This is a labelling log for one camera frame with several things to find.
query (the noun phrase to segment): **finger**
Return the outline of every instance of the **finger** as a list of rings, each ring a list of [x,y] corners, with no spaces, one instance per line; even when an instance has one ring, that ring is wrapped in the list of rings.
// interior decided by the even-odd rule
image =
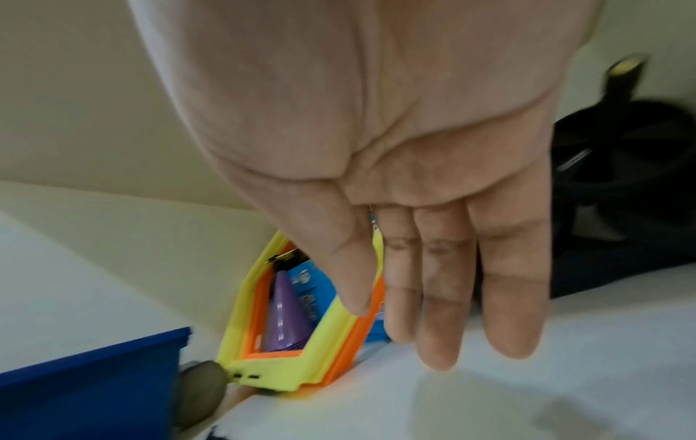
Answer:
[[[486,334],[502,354],[528,357],[546,318],[551,276],[548,154],[468,199],[484,271]]]
[[[216,170],[314,260],[350,312],[369,310],[377,259],[367,208],[353,207],[333,181],[269,178],[208,154]]]
[[[384,237],[384,327],[395,342],[408,344],[421,311],[421,237],[411,208],[381,205],[374,212]]]
[[[423,240],[423,305],[416,335],[420,358],[449,370],[459,357],[476,277],[476,240],[466,203],[414,211]]]

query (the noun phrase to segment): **white table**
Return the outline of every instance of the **white table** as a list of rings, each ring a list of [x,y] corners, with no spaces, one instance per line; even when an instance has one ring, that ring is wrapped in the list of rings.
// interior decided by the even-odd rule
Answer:
[[[230,440],[693,440],[696,265],[555,300],[539,352],[494,353],[472,319],[460,364],[428,371],[388,345],[314,394],[253,396]],[[206,433],[199,436],[205,439]]]

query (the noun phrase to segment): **blue plastic bin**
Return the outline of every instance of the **blue plastic bin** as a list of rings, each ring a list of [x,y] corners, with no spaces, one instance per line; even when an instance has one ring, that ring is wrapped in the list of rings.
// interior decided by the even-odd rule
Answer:
[[[180,328],[0,374],[0,439],[170,440]]]

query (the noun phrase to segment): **blue package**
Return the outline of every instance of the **blue package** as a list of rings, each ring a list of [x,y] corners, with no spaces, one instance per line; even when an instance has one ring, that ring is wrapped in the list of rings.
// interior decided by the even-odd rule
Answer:
[[[304,304],[314,328],[326,314],[331,303],[336,298],[336,289],[324,272],[319,270],[312,260],[288,270],[292,289]],[[389,339],[384,330],[384,305],[379,310],[375,323],[370,329],[365,342],[384,341]]]

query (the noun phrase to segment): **skin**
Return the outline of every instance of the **skin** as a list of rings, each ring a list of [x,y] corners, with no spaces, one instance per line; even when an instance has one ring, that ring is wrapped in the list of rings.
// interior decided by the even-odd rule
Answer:
[[[212,166],[364,313],[448,370],[476,273],[502,354],[537,347],[550,281],[548,149],[595,0],[131,0]]]

